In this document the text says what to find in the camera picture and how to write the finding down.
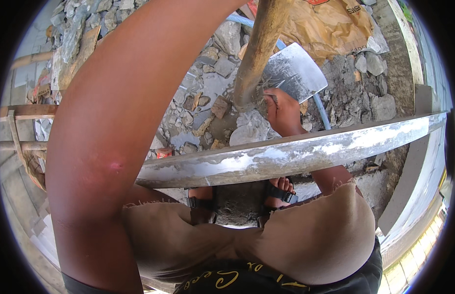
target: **forearm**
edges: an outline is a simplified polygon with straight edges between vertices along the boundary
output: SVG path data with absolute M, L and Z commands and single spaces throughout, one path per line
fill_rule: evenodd
M 184 74 L 244 2 L 152 0 L 96 48 L 54 119 L 46 166 L 54 215 L 86 216 L 95 204 L 92 217 L 118 213 Z

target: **hand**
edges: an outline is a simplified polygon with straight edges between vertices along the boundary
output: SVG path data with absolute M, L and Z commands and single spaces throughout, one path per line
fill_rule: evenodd
M 284 91 L 272 88 L 265 93 L 277 96 L 277 101 L 271 95 L 264 95 L 268 108 L 268 121 L 272 129 L 282 137 L 307 133 L 301 126 L 300 104 Z

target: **metal bar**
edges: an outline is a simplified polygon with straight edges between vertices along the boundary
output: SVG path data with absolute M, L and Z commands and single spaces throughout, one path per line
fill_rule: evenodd
M 442 127 L 437 112 L 146 161 L 136 180 L 151 188 L 216 186 L 330 168 L 374 156 Z

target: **wooden board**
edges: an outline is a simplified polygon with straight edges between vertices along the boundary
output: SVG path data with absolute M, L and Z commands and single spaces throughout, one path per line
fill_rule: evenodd
M 57 105 L 50 104 L 29 104 L 13 105 L 0 108 L 0 121 L 6 121 L 9 110 L 15 111 L 15 120 L 32 120 L 32 119 L 54 119 L 58 110 Z
M 67 89 L 79 68 L 95 50 L 100 28 L 101 26 L 95 27 L 83 34 L 80 40 L 79 53 L 72 64 L 65 63 L 62 60 L 62 46 L 54 50 L 51 69 L 51 90 Z

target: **foot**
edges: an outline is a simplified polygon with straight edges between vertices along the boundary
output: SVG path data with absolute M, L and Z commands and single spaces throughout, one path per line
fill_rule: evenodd
M 292 194 L 296 194 L 293 189 L 293 184 L 290 183 L 290 180 L 286 177 L 270 179 L 270 183 L 282 191 L 288 191 Z M 283 202 L 281 199 L 268 196 L 265 199 L 264 205 L 271 208 L 280 208 L 282 206 L 289 206 L 290 204 L 288 202 Z

